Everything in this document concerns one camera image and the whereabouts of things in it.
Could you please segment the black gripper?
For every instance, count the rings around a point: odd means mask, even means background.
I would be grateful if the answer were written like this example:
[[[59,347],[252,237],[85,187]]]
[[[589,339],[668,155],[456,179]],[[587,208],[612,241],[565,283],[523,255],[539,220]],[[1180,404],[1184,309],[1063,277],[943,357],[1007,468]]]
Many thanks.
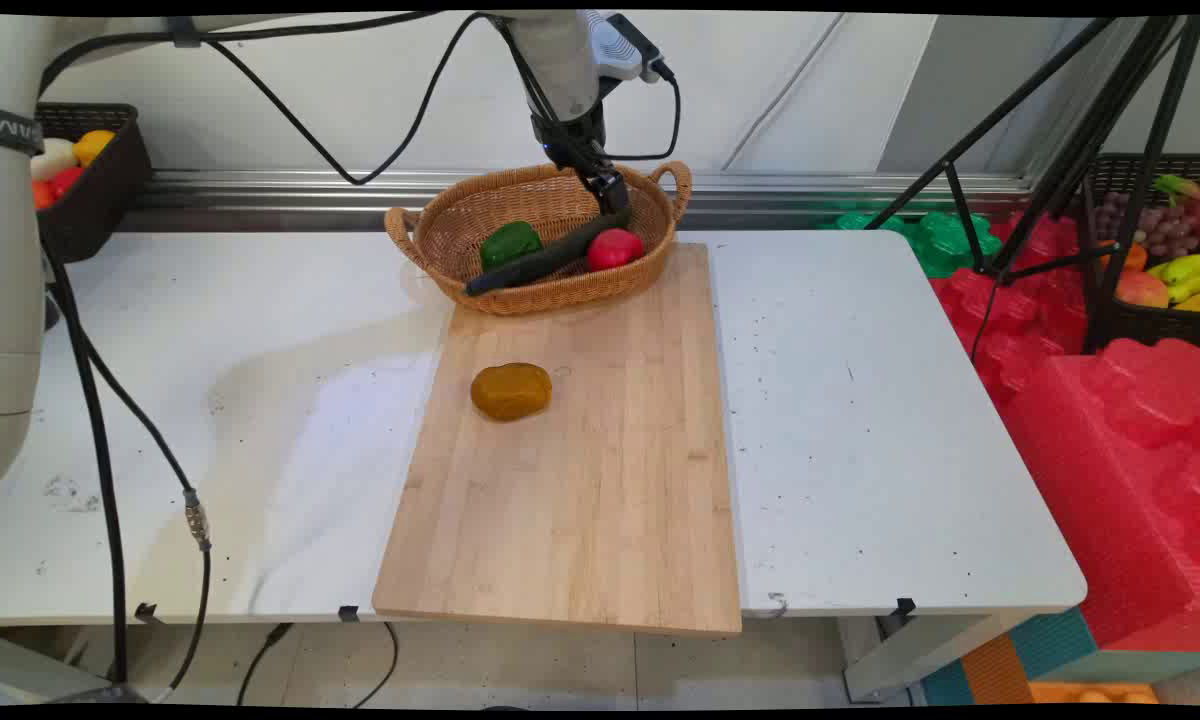
[[[605,158],[606,128],[602,100],[586,114],[572,120],[550,120],[532,110],[533,134],[542,145],[550,163],[558,170],[576,170],[580,184],[614,227],[628,228],[632,210],[629,205],[626,178],[613,172]]]

